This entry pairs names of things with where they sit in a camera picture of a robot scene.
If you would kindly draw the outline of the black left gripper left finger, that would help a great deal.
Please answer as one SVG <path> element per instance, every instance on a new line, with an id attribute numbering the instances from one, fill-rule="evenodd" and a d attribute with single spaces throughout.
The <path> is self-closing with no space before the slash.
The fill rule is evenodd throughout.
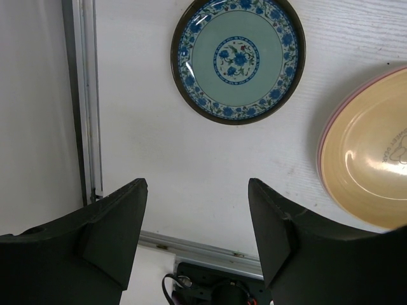
<path id="1" fill-rule="evenodd" d="M 128 288 L 148 185 L 1 237 L 2 304 L 119 304 Z"/>

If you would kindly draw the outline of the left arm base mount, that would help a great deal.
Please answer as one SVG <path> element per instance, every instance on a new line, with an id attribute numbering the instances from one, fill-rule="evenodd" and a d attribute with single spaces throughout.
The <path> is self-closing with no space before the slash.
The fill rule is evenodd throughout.
<path id="1" fill-rule="evenodd" d="M 273 304 L 264 281 L 187 262 L 162 279 L 169 304 Z"/>

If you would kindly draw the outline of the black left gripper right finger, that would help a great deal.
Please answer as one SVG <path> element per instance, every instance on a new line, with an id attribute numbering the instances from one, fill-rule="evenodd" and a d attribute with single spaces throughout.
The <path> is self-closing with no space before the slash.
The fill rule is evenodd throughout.
<path id="1" fill-rule="evenodd" d="M 249 208 L 275 304 L 405 304 L 406 228 L 373 233 L 325 218 L 259 179 Z"/>

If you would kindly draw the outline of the pink plate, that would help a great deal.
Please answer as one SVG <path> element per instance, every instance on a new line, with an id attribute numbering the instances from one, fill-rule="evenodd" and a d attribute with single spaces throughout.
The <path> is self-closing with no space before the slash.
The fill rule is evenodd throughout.
<path id="1" fill-rule="evenodd" d="M 325 185 L 324 179 L 322 177 L 322 165 L 321 165 L 321 156 L 322 156 L 322 149 L 324 146 L 325 139 L 327 137 L 327 134 L 329 133 L 329 130 L 336 120 L 337 116 L 342 112 L 342 110 L 356 97 L 358 96 L 361 92 L 363 92 L 365 89 L 369 88 L 379 80 L 386 78 L 387 76 L 390 76 L 394 73 L 397 73 L 399 71 L 404 71 L 406 70 L 406 64 L 401 65 L 399 67 L 393 68 L 391 70 L 388 70 L 387 72 L 383 72 L 381 74 L 378 74 L 377 76 L 369 79 L 368 81 L 364 82 L 360 86 L 358 86 L 355 90 L 353 90 L 351 93 L 349 93 L 334 109 L 334 111 L 331 113 L 329 118 L 327 119 L 324 128 L 321 131 L 319 141 L 318 141 L 318 146 L 316 150 L 316 155 L 315 155 L 315 162 L 316 162 L 316 168 L 317 168 L 317 174 L 319 177 L 319 180 L 321 182 L 321 186 L 325 193 L 329 195 L 328 189 Z"/>

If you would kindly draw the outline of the yellow bear plate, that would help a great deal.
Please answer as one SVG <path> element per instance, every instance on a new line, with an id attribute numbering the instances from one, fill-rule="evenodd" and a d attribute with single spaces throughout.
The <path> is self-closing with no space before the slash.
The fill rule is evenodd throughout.
<path id="1" fill-rule="evenodd" d="M 362 91 L 324 142 L 322 177 L 342 209 L 373 226 L 406 225 L 406 70 Z"/>

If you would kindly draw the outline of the black blue patterned plate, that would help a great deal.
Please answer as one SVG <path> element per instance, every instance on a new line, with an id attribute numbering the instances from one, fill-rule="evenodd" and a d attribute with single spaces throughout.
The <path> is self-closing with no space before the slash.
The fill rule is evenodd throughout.
<path id="1" fill-rule="evenodd" d="M 305 67 L 305 33 L 288 1 L 194 1 L 172 38 L 179 93 L 226 125 L 262 120 L 282 107 Z"/>

